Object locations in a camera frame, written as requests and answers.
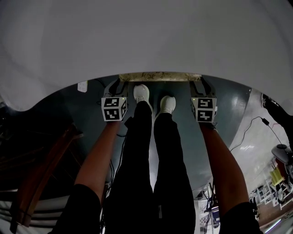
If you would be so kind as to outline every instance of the gray floor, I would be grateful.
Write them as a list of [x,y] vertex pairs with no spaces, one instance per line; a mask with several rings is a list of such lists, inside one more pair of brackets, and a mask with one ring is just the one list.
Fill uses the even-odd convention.
[[[216,88],[218,106],[216,116],[216,122],[218,122],[217,129],[226,145],[230,146],[241,123],[249,99],[250,88],[228,80],[204,77]],[[117,76],[101,78],[101,81],[108,84],[115,78]],[[191,111],[189,84],[188,82],[147,82],[145,84],[150,90],[150,103],[154,107],[153,118],[157,113],[157,106],[162,96],[169,94],[176,98],[173,120],[178,125],[184,162],[191,187],[194,190],[194,196],[196,196],[201,187],[211,178],[212,174],[203,137]],[[136,102],[133,98],[133,87],[134,83],[131,83],[128,97],[129,110],[125,119],[133,116],[135,110]],[[80,147],[82,153],[87,155],[105,126],[101,107],[96,103],[102,96],[103,86],[96,80],[90,80],[86,93],[77,91],[77,85],[73,85],[42,100],[34,109],[41,110],[54,117],[71,117],[77,128],[85,134],[80,139]],[[120,134],[126,134],[126,127],[124,125],[120,129]],[[115,168],[118,166],[123,140],[120,137],[116,139],[113,155]],[[149,152],[150,178],[152,187],[154,187],[157,177],[158,157],[153,135]]]

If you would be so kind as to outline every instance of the forearm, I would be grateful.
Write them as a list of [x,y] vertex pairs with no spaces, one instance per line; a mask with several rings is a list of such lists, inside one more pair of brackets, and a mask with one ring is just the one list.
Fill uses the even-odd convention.
[[116,134],[120,122],[107,123],[95,142],[77,175],[75,184],[83,184],[92,189],[102,200],[106,176],[113,153]]
[[215,130],[200,124],[205,139],[216,188],[216,195],[223,216],[234,206],[248,202],[248,193],[243,173],[235,158]]

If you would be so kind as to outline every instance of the white cube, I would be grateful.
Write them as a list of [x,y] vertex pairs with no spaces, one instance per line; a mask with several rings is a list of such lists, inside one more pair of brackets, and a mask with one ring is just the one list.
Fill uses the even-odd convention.
[[103,97],[101,101],[104,121],[122,121],[127,112],[126,97]]
[[214,122],[216,114],[216,98],[192,97],[192,111],[197,122]]

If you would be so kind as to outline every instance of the black pants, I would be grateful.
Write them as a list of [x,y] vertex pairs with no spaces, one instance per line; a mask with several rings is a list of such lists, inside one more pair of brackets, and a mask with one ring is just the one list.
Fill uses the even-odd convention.
[[151,131],[152,112],[141,101],[105,205],[106,234],[194,233],[195,208],[177,124],[168,113],[155,121],[159,168],[154,193],[148,163]]
[[266,101],[265,108],[270,116],[272,116],[272,118],[284,128],[289,140],[290,148],[293,150],[293,116],[288,115],[283,108],[271,101]]

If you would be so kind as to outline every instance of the black sleeve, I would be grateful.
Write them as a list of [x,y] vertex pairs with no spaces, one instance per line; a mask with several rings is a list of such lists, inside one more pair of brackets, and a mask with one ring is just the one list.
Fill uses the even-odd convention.
[[241,203],[229,210],[221,219],[220,234],[262,234],[249,202]]
[[74,185],[67,204],[51,234],[99,233],[100,200],[85,185]]

